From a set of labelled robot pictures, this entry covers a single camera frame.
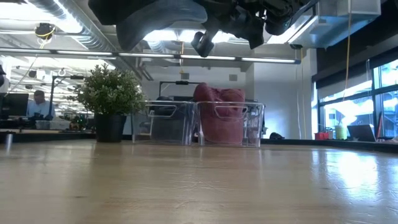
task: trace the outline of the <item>ductwork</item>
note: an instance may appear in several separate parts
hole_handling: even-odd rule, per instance
[[[166,43],[164,41],[148,41],[150,49],[157,54],[177,54],[176,50],[170,50],[166,48]],[[172,63],[180,63],[179,59],[164,59]]]
[[[116,47],[104,36],[104,34],[97,28],[93,21],[80,9],[75,1],[72,0],[27,0],[28,3],[43,10],[44,12],[52,14],[57,19],[73,20],[72,24],[81,26],[81,37],[73,37],[79,41],[88,50],[98,52],[114,52]],[[137,76],[142,79],[141,75],[148,80],[153,80],[152,77],[140,72],[137,68],[132,66],[131,62],[123,58],[117,58],[109,62],[118,69],[133,70]]]
[[[351,33],[355,33],[381,15],[381,0],[320,0],[316,15],[302,15],[291,29],[290,44],[308,48],[333,46],[348,36],[351,14]]]

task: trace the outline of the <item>black plant pot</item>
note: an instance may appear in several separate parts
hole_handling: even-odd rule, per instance
[[[98,142],[122,141],[126,116],[95,114],[94,119]]]

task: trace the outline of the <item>pink fabric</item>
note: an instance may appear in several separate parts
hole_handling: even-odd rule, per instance
[[[217,89],[206,83],[199,84],[193,94],[197,102],[244,102],[244,91],[239,89]],[[243,139],[243,109],[217,108],[215,106],[243,106],[242,104],[200,104],[201,125],[207,141],[240,144]]]

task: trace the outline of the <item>plastic bin handle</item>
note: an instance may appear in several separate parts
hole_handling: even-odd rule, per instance
[[[173,107],[174,110],[173,110],[173,113],[171,115],[152,115],[152,114],[149,113],[148,117],[150,117],[150,118],[171,118],[174,115],[174,113],[176,112],[176,110],[177,110],[177,106],[175,106],[175,105],[145,105],[145,107],[152,107],[152,106]]]
[[[230,116],[220,116],[220,114],[217,112],[217,108],[241,108],[245,110],[243,110],[243,114],[240,117],[230,117]],[[247,106],[215,106],[214,111],[216,112],[217,117],[221,119],[243,119],[244,115],[246,115],[246,113],[248,112],[248,108]]]

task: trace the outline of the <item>man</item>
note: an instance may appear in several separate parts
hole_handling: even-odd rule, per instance
[[[27,117],[39,118],[43,115],[46,120],[52,120],[55,117],[55,107],[52,105],[51,114],[49,114],[50,102],[44,98],[44,92],[36,90],[34,93],[34,101],[29,101],[27,104]]]
[[[0,61],[0,93],[7,93],[10,87],[10,81],[6,77],[7,74],[3,70],[1,63]]]

